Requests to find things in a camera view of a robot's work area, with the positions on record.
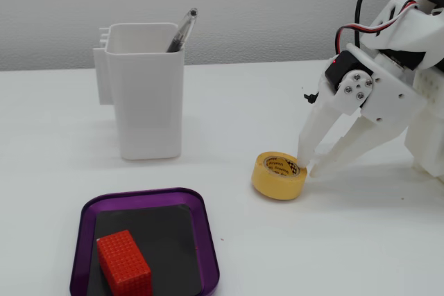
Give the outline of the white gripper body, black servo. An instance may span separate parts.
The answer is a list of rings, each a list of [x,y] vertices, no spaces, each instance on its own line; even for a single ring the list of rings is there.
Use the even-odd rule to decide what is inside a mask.
[[[399,67],[385,55],[370,57],[352,44],[340,52],[325,70],[332,99],[330,105],[342,114],[361,115],[373,123],[409,125],[426,106],[426,98],[398,78]]]

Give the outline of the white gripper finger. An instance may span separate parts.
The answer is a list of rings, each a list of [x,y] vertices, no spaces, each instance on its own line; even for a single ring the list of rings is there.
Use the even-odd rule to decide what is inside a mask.
[[[368,151],[388,142],[406,129],[408,123],[390,125],[382,121],[373,123],[360,116],[326,155],[311,169],[311,177],[320,177],[334,173]]]
[[[365,71],[350,71],[336,89],[325,75],[318,83],[318,97],[299,134],[297,165],[306,168],[314,151],[343,114],[351,116],[369,97],[373,79]]]

